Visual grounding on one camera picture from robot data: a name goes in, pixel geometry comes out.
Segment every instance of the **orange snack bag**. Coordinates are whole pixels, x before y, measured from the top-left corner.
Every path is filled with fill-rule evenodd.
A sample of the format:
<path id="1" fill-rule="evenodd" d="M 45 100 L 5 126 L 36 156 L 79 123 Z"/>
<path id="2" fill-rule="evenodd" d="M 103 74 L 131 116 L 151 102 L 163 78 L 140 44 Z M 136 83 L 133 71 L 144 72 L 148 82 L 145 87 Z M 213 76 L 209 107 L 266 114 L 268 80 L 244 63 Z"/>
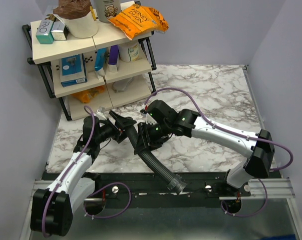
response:
<path id="1" fill-rule="evenodd" d="M 97 87 L 94 87 L 94 88 L 91 88 L 91 89 L 87 89 L 87 90 L 84 90 L 84 91 L 80 91 L 80 92 L 77 92 L 77 93 L 73 93 L 72 96 L 77 98 L 79 101 L 81 101 L 82 103 L 89 103 L 91 101 L 91 99 L 93 97 L 95 97 L 97 94 L 101 94 L 104 92 L 104 87 L 103 86 L 97 86 Z"/>
<path id="2" fill-rule="evenodd" d="M 139 34 L 158 30 L 166 32 L 169 28 L 167 21 L 162 14 L 151 7 L 133 4 L 121 11 L 116 17 L 109 21 L 121 29 L 127 38 L 132 40 Z"/>

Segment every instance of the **black metal shelf frame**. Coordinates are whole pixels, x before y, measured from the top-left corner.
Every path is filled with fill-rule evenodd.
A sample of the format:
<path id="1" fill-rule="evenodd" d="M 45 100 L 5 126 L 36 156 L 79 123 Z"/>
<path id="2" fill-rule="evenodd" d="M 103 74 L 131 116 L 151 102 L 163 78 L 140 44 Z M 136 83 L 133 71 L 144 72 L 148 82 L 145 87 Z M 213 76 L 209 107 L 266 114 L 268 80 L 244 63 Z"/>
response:
<path id="1" fill-rule="evenodd" d="M 33 50 L 33 46 L 32 46 L 32 36 L 30 34 L 30 31 L 31 31 L 31 26 L 30 25 L 23 25 L 23 32 L 26 36 L 26 39 L 27 39 L 27 42 L 29 43 L 30 45 L 30 48 L 31 50 Z M 145 50 L 145 46 L 144 46 L 144 41 L 146 41 L 146 45 L 147 45 L 147 48 L 148 48 L 148 52 L 149 52 L 149 56 L 150 56 L 150 59 L 151 59 L 151 67 L 152 67 L 152 71 L 153 70 L 156 70 L 156 62 L 155 62 L 155 58 L 154 58 L 154 55 L 153 55 L 153 50 L 152 50 L 152 45 L 151 45 L 151 42 L 150 42 L 150 39 L 149 37 L 146 37 L 146 38 L 143 38 L 143 39 L 139 39 L 139 43 L 141 45 L 141 48 L 147 58 L 147 55 L 146 55 L 146 50 Z M 55 94 L 54 94 L 54 91 L 52 90 L 51 88 L 51 85 L 49 83 L 49 80 L 46 76 L 46 73 L 45 73 L 45 70 L 44 70 L 44 67 L 46 67 L 49 75 L 50 75 L 50 79 L 51 79 L 51 83 L 53 84 L 53 73 L 52 73 L 52 69 L 51 69 L 51 62 L 44 62 L 44 63 L 40 63 L 40 64 L 35 64 L 35 62 L 33 61 L 33 58 L 27 58 L 27 62 L 31 65 L 36 65 L 38 68 L 39 68 L 39 71 L 40 71 L 40 74 L 41 74 L 41 77 L 43 79 L 43 82 L 44 82 L 44 85 L 45 85 L 45 88 L 47 90 L 47 93 L 49 95 L 50 98 L 56 98 Z M 155 88 L 155 84 L 154 84 L 154 80 L 153 80 L 153 76 L 152 76 L 152 72 L 149 72 L 149 78 L 150 78 L 150 82 L 151 82 L 151 86 L 152 86 L 152 93 L 156 91 L 156 88 Z M 67 109 L 65 107 L 65 103 L 64 103 L 64 100 L 62 97 L 59 97 L 58 100 L 60 101 L 60 104 L 61 104 L 61 107 L 62 107 L 62 110 L 65 114 L 65 117 L 68 121 L 71 121 L 72 120 L 72 116 L 69 115 L 69 113 L 67 112 Z"/>

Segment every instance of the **teal box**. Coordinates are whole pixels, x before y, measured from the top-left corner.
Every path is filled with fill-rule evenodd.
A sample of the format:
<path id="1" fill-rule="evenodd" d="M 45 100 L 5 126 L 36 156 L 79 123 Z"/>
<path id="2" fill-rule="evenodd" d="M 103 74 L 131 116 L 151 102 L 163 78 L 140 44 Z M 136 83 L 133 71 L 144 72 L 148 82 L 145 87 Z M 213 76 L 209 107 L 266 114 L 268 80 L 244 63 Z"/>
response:
<path id="1" fill-rule="evenodd" d="M 36 38 L 40 44 L 52 44 L 54 42 L 51 29 L 53 27 L 53 21 L 48 19 L 43 19 L 36 32 Z"/>

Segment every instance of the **marble table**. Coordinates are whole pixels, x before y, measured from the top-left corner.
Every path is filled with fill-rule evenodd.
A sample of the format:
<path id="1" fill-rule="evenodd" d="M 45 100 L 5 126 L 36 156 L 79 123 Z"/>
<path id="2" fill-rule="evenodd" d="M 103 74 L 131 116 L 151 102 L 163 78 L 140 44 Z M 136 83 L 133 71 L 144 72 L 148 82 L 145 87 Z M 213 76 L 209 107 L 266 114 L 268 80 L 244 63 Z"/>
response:
<path id="1" fill-rule="evenodd" d="M 158 65 L 153 71 L 157 89 L 178 87 L 189 92 L 204 114 L 218 123 L 241 130 L 259 132 L 256 110 L 241 66 L 221 65 Z M 151 100 L 164 100 L 176 111 L 195 110 L 183 93 L 163 91 Z M 143 100 L 114 109 L 124 116 L 141 122 L 139 113 Z M 67 121 L 64 114 L 58 125 L 47 166 L 48 173 L 60 173 L 67 165 L 82 134 L 83 119 Z M 174 172 L 227 171 L 245 158 L 240 154 L 206 140 L 173 136 L 162 148 L 153 151 L 162 163 Z M 129 140 L 121 144 L 111 141 L 103 148 L 93 165 L 92 173 L 148 173 L 152 172 L 137 156 Z"/>

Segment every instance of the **wooden shelf board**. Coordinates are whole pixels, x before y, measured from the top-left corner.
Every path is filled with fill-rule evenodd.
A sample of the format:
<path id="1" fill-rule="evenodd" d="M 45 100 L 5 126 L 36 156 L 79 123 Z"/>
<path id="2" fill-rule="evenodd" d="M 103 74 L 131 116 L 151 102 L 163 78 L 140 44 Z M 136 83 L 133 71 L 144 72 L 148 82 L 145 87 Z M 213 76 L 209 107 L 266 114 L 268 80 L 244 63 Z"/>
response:
<path id="1" fill-rule="evenodd" d="M 141 48 L 139 56 L 141 59 L 134 62 L 124 62 L 120 59 L 118 72 L 110 72 L 107 66 L 105 82 L 109 84 L 152 71 L 151 65 Z"/>
<path id="2" fill-rule="evenodd" d="M 136 102 L 151 95 L 151 91 L 142 75 L 135 76 L 126 91 L 122 93 L 115 92 L 112 85 L 112 83 L 107 84 L 107 89 L 113 108 Z"/>
<path id="3" fill-rule="evenodd" d="M 121 10 L 124 10 L 134 4 L 134 1 L 128 1 L 121 4 Z M 125 34 L 117 27 L 115 27 L 112 23 L 107 24 L 104 22 L 100 22 L 97 20 L 99 25 L 98 32 L 93 36 L 93 41 L 96 49 L 102 49 L 109 46 L 127 43 L 130 40 L 125 36 Z M 151 32 L 138 35 L 133 38 L 133 40 L 138 40 L 142 38 L 147 38 L 152 36 Z"/>
<path id="4" fill-rule="evenodd" d="M 92 56 L 94 61 L 90 61 L 89 63 L 85 64 L 86 71 L 88 71 L 86 73 L 87 82 L 75 84 L 72 86 L 66 86 L 65 88 L 62 87 L 62 85 L 61 85 L 60 70 L 57 70 L 57 67 L 56 67 L 56 66 L 59 66 L 59 60 L 51 61 L 52 72 L 53 72 L 54 93 L 57 98 L 67 96 L 70 94 L 74 94 L 76 92 L 80 92 L 80 91 L 83 91 L 86 89 L 91 89 L 96 86 L 98 87 L 98 86 L 105 84 L 103 77 L 97 78 L 95 75 L 94 62 L 95 62 L 95 58 L 96 58 L 95 57 L 96 53 L 93 51 L 93 52 L 84 54 L 84 57 L 88 57 L 88 56 Z"/>
<path id="5" fill-rule="evenodd" d="M 98 94 L 93 99 L 91 99 L 91 101 L 88 104 L 81 103 L 72 95 L 68 96 L 68 100 L 69 100 L 72 120 L 81 119 L 88 116 L 88 114 L 84 111 L 84 105 L 90 106 L 94 112 L 96 112 L 99 107 L 105 107 L 106 111 L 113 108 L 106 86 L 105 86 L 105 91 L 103 93 Z"/>
<path id="6" fill-rule="evenodd" d="M 33 61 L 36 64 L 69 57 L 76 54 L 95 51 L 95 44 L 92 37 L 76 38 L 71 33 L 66 41 L 54 41 L 52 44 L 40 44 L 36 38 L 37 28 L 41 21 L 31 22 Z"/>

